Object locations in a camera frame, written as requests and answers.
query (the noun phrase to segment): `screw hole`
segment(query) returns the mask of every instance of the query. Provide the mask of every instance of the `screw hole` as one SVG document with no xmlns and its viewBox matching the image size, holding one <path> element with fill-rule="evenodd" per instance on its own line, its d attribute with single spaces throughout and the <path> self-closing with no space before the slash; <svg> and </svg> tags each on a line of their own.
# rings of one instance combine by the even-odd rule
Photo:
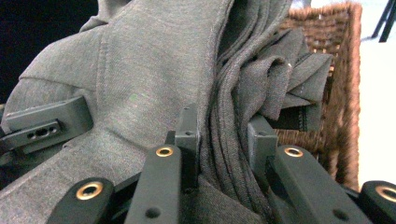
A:
<svg viewBox="0 0 396 224">
<path fill-rule="evenodd" d="M 78 189 L 76 197 L 82 201 L 89 200 L 98 196 L 102 192 L 102 190 L 103 184 L 101 182 L 90 182 Z"/>
<path fill-rule="evenodd" d="M 167 148 L 166 148 L 166 149 L 161 149 L 161 150 L 160 150 L 160 154 L 161 154 L 161 155 L 167 155 L 167 154 L 169 154 L 169 152 L 170 152 L 170 150 L 167 149 Z"/>
<path fill-rule="evenodd" d="M 149 208 L 149 209 L 146 211 L 146 217 L 148 217 L 148 218 L 156 218 L 156 217 L 159 217 L 160 214 L 161 214 L 161 211 L 160 211 L 160 209 L 157 208 L 157 207 Z"/>
<path fill-rule="evenodd" d="M 388 195 L 390 198 L 396 199 L 396 191 L 391 191 L 389 189 L 384 189 L 384 194 Z"/>
<path fill-rule="evenodd" d="M 332 213 L 334 214 L 335 217 L 337 217 L 340 220 L 343 220 L 343 221 L 349 220 L 349 217 L 347 216 L 347 214 L 339 209 L 332 210 Z"/>
<path fill-rule="evenodd" d="M 168 157 L 173 154 L 173 149 L 170 147 L 161 147 L 155 152 L 159 157 Z"/>
<path fill-rule="evenodd" d="M 37 135 L 38 137 L 44 137 L 49 135 L 49 131 L 47 129 L 40 129 L 35 131 L 35 135 Z"/>
<path fill-rule="evenodd" d="M 28 135 L 27 135 L 27 138 L 29 138 L 29 139 L 35 139 L 35 134 L 34 133 L 29 133 Z"/>
<path fill-rule="evenodd" d="M 396 203 L 396 189 L 387 186 L 377 186 L 375 190 L 382 198 Z"/>
<path fill-rule="evenodd" d="M 93 194 L 96 190 L 97 190 L 97 187 L 88 187 L 82 191 L 82 195 L 88 196 L 90 194 Z"/>
<path fill-rule="evenodd" d="M 58 130 L 56 128 L 54 128 L 54 127 L 50 127 L 49 128 L 49 132 L 50 133 L 56 133 L 56 132 L 58 132 Z"/>
<path fill-rule="evenodd" d="M 285 148 L 285 153 L 291 157 L 302 157 L 304 155 L 301 150 L 293 147 Z"/>
</svg>

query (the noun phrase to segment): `gray fabric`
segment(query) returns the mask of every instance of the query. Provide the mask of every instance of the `gray fabric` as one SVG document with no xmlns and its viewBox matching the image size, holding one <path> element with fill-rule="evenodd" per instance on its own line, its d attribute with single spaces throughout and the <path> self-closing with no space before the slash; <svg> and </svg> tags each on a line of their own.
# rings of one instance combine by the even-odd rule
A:
<svg viewBox="0 0 396 224">
<path fill-rule="evenodd" d="M 264 223 L 262 217 L 213 188 L 200 176 L 198 190 L 184 196 L 181 223 Z"/>
<path fill-rule="evenodd" d="M 83 95 L 94 127 L 0 192 L 1 222 L 44 223 L 79 180 L 100 176 L 117 185 L 135 175 L 145 151 L 175 129 L 179 109 L 196 102 L 202 175 L 200 188 L 187 196 L 184 222 L 271 221 L 248 167 L 247 122 L 257 112 L 277 119 L 288 106 L 317 106 L 330 60 L 306 58 L 301 31 L 275 35 L 289 6 L 288 0 L 100 0 L 81 33 L 35 58 L 6 108 Z M 307 110 L 308 118 L 318 112 Z"/>
</svg>

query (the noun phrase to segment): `wicker basket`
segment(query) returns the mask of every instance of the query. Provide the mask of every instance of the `wicker basket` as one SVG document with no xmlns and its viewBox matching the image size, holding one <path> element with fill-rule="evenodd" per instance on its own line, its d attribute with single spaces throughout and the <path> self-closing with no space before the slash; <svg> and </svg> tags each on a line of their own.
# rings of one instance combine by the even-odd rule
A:
<svg viewBox="0 0 396 224">
<path fill-rule="evenodd" d="M 277 130 L 282 144 L 304 147 L 339 183 L 358 189 L 361 5 L 292 9 L 281 29 L 302 27 L 309 48 L 334 56 L 323 97 L 321 128 Z"/>
</svg>

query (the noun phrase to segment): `dark background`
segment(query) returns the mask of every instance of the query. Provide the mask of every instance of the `dark background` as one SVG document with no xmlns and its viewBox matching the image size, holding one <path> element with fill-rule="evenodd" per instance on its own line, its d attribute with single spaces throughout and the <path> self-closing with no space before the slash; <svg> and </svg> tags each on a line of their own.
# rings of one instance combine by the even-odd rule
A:
<svg viewBox="0 0 396 224">
<path fill-rule="evenodd" d="M 96 0 L 0 0 L 0 104 L 48 44 L 78 33 Z"/>
</svg>

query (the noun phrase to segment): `brass eyelet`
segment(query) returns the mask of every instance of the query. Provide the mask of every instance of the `brass eyelet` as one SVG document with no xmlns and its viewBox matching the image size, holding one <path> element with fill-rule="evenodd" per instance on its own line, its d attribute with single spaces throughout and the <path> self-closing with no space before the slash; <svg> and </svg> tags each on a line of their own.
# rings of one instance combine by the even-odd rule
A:
<svg viewBox="0 0 396 224">
<path fill-rule="evenodd" d="M 98 196 L 102 190 L 103 184 L 101 182 L 93 181 L 79 188 L 76 193 L 76 197 L 82 201 L 89 200 Z"/>
<path fill-rule="evenodd" d="M 396 203 L 396 197 L 387 194 L 387 191 L 390 191 L 394 194 L 396 194 L 396 189 L 392 189 L 390 187 L 386 187 L 386 186 L 377 186 L 375 187 L 375 191 L 384 199 L 391 201 L 393 203 Z"/>
<path fill-rule="evenodd" d="M 155 152 L 159 157 L 168 157 L 173 154 L 173 149 L 170 147 L 161 147 Z"/>
<path fill-rule="evenodd" d="M 291 157 L 302 157 L 304 155 L 304 153 L 300 149 L 294 147 L 285 148 L 285 153 Z"/>
</svg>

